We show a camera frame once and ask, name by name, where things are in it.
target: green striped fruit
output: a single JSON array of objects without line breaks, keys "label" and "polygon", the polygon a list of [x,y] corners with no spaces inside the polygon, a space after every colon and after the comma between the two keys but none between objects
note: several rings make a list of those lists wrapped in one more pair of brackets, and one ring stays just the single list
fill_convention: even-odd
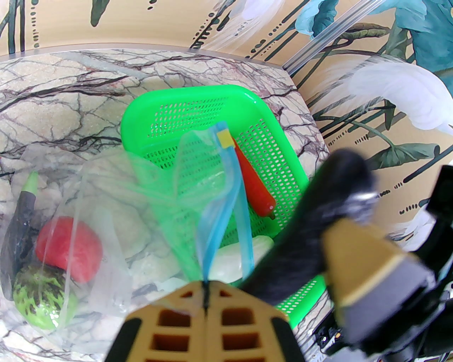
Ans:
[{"label": "green striped fruit", "polygon": [[[64,303],[63,270],[42,265],[23,267],[16,276],[13,300],[17,310],[31,325],[45,330],[56,329]],[[70,292],[65,324],[75,315],[77,297]]]}]

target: painted wall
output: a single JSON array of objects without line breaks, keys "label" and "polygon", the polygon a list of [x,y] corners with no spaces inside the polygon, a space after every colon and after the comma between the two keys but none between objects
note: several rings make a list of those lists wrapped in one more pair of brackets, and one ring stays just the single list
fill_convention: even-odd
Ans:
[{"label": "painted wall", "polygon": [[[294,75],[310,109],[321,102],[321,93],[313,88],[326,78],[329,67],[350,60],[352,69],[375,55],[389,54],[417,64],[436,74],[453,94],[452,6],[452,0],[387,0]],[[395,87],[399,79],[404,81],[401,74],[392,77]],[[406,92],[414,108],[420,105],[427,107],[427,114],[433,112],[417,99],[417,89],[398,91]],[[344,108],[344,96],[329,99],[331,109],[314,113],[317,125],[331,150],[352,147],[377,161],[381,200],[376,222],[392,232],[394,240],[414,249],[433,225],[424,205],[439,169],[453,163],[453,114],[443,120],[426,116],[419,124],[388,102],[370,105],[364,114]]]},{"label": "painted wall", "polygon": [[[328,0],[326,21],[357,0]],[[301,9],[320,0],[0,0],[0,55],[87,43],[175,45],[283,64],[310,41]],[[315,29],[315,35],[322,30]]]}]

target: red tomato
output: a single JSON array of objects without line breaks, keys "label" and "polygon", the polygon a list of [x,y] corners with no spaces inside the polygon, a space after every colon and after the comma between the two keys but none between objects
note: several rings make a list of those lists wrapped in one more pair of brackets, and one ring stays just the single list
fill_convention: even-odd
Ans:
[{"label": "red tomato", "polygon": [[102,260],[102,244],[95,232],[84,222],[77,223],[72,255],[70,256],[71,233],[74,219],[69,216],[59,217],[53,235],[52,224],[48,221],[38,235],[36,256],[41,262],[67,270],[71,265],[71,278],[79,283],[93,279]]}]

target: marble surface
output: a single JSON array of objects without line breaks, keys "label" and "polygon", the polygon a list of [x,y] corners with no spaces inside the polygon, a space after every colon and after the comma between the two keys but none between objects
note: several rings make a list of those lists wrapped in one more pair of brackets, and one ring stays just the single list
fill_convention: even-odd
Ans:
[{"label": "marble surface", "polygon": [[[119,124],[127,105],[156,89],[245,86],[273,111],[309,177],[328,154],[301,95],[280,68],[196,53],[121,49],[19,58],[0,63],[0,70],[0,218],[8,211],[11,178],[27,145],[58,146],[83,159],[121,147]],[[151,293],[158,298],[161,292],[154,287]],[[5,305],[0,299],[1,311]],[[325,294],[296,328],[300,341],[330,307]],[[26,324],[8,330],[0,321],[0,338],[5,362],[102,359],[55,348]]]}]

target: clear plastic bag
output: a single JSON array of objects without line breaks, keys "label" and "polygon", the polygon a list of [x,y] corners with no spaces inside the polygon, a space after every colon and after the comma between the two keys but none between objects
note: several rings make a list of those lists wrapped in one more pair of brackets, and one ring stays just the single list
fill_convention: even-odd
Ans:
[{"label": "clear plastic bag", "polygon": [[26,319],[61,348],[105,352],[126,313],[207,278],[233,209],[248,274],[245,192],[220,130],[185,134],[168,169],[123,150],[84,162],[30,146],[2,228],[7,324]]}]

